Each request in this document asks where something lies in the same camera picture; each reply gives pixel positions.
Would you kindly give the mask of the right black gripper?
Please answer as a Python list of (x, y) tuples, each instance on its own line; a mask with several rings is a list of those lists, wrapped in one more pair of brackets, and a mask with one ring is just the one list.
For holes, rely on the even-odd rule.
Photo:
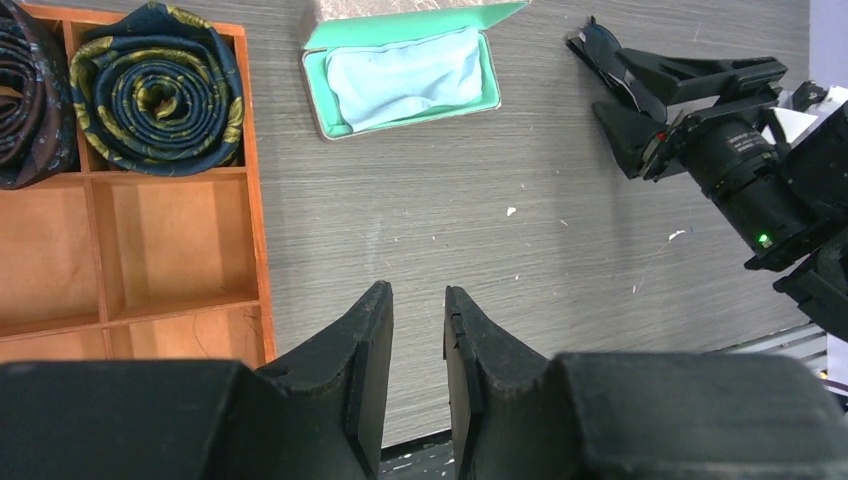
[(788, 68), (774, 57), (692, 59), (624, 48), (617, 58), (665, 105), (717, 96), (721, 103), (671, 124), (618, 103), (592, 104), (617, 165), (628, 179), (679, 172), (756, 255), (807, 255), (835, 235), (834, 113), (796, 147), (760, 133), (778, 105), (746, 99), (772, 90)]

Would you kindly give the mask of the black sunglasses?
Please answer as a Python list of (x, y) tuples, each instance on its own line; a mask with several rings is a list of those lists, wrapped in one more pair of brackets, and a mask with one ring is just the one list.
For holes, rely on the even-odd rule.
[(640, 84), (628, 76), (626, 67), (617, 57), (621, 43), (598, 23), (595, 16), (590, 16), (579, 32), (566, 40), (566, 45), (619, 101), (636, 111), (647, 110)]

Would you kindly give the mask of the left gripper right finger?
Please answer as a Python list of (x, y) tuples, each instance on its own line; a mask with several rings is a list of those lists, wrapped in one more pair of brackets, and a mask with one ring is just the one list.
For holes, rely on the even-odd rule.
[(847, 423), (778, 355), (564, 352), (546, 358), (461, 287), (445, 292), (460, 479), (843, 479)]

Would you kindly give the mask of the beige glasses case green lining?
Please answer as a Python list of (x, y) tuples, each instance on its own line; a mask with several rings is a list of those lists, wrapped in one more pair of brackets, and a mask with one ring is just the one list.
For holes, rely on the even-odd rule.
[(487, 31), (523, 1), (311, 1), (301, 66), (319, 134), (340, 140), (494, 110)]

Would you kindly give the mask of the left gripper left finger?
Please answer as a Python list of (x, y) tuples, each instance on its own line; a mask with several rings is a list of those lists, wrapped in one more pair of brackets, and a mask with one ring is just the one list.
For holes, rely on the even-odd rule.
[(5, 479), (374, 479), (393, 294), (258, 369), (237, 360), (1, 367)]

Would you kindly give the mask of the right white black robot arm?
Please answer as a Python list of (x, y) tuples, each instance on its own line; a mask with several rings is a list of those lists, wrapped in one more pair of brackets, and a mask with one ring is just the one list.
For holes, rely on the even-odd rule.
[(838, 338), (847, 335), (847, 109), (792, 144), (777, 104), (786, 67), (773, 57), (706, 60), (622, 49), (627, 71), (663, 105), (714, 99), (669, 124), (593, 106), (629, 178), (687, 173), (752, 250), (749, 270)]

